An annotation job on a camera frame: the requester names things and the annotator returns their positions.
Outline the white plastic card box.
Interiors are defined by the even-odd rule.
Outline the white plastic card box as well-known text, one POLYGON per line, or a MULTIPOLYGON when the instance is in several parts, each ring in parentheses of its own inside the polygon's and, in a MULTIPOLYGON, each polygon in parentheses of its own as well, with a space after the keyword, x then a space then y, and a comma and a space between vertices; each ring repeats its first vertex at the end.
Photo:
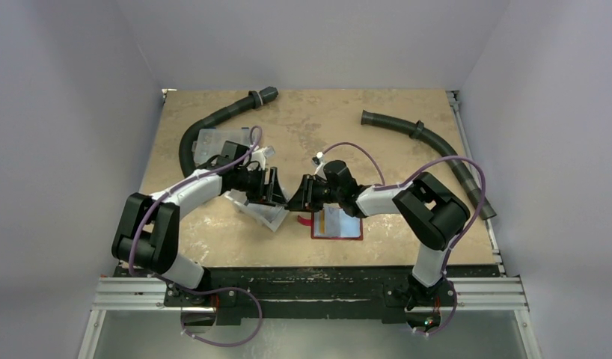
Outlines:
POLYGON ((282 206, 252 203, 242 191, 227 191, 224 197, 231 202, 237 212, 253 218, 258 224, 268 227, 272 232, 278 230, 289 213, 282 206))

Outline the gold credit card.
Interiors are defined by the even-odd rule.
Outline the gold credit card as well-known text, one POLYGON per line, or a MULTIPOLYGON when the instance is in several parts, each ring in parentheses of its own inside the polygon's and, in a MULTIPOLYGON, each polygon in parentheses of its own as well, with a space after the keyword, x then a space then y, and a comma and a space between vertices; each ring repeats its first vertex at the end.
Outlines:
POLYGON ((318 236, 321 238, 329 238, 330 232, 327 227, 327 220, 331 217, 330 212, 326 209, 318 215, 318 236))

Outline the red leather card holder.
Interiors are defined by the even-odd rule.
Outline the red leather card holder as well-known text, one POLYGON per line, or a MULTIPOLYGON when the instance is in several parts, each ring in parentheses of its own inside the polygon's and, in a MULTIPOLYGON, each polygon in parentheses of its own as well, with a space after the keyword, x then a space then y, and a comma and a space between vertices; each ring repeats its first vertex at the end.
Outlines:
POLYGON ((341 208, 335 206, 325 206, 324 209, 328 210, 331 215, 327 220, 327 227, 330 232, 329 238, 321 238, 317 233, 318 215, 321 211, 311 213, 310 216, 299 215, 297 217, 301 225, 310 228, 312 239, 361 241, 364 238, 363 222, 360 218, 351 217, 341 208))

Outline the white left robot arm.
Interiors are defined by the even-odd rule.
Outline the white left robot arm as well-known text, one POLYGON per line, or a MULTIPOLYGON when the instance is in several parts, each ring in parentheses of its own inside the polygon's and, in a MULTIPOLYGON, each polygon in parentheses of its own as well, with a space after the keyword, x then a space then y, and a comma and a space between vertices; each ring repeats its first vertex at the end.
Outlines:
POLYGON ((124 205, 111 254, 133 269, 139 266, 183 286, 194 306, 211 299, 206 267, 179 251, 180 220, 225 195, 236 210, 276 231, 287 216, 287 199, 277 169, 267 168, 272 147, 232 141, 185 179, 152 194, 131 194, 124 205))

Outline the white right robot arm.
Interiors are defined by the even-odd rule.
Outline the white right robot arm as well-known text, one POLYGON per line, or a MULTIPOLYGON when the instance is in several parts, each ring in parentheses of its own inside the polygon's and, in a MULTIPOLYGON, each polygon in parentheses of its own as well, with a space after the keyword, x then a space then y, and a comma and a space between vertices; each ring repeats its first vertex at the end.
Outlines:
POLYGON ((468 207, 445 185, 428 172, 391 188, 360 185, 344 161, 334 160, 324 165, 322 178, 303 176, 286 208, 318 212, 331 203, 354 218, 401 215, 420 241, 408 293, 418 304, 427 304, 437 296, 444 282, 448 245, 462 233, 470 217, 468 207))

